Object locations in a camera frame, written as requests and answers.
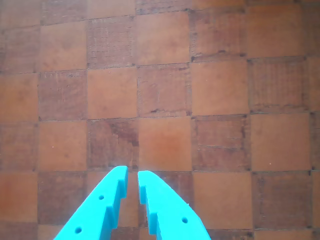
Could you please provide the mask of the turquoise gripper right finger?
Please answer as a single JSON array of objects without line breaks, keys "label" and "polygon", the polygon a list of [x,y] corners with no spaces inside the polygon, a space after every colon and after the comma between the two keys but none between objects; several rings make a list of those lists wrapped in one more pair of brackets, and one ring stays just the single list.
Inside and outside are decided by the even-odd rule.
[{"label": "turquoise gripper right finger", "polygon": [[145,205],[148,231],[157,240],[209,240],[201,218],[155,173],[138,172],[139,201]]}]

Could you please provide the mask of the turquoise gripper left finger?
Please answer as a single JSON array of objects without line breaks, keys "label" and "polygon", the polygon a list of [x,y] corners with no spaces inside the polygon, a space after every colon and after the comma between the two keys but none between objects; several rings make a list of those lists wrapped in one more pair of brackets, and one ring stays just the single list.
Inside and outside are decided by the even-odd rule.
[{"label": "turquoise gripper left finger", "polygon": [[128,167],[113,168],[92,190],[55,237],[56,240],[109,240],[127,197]]}]

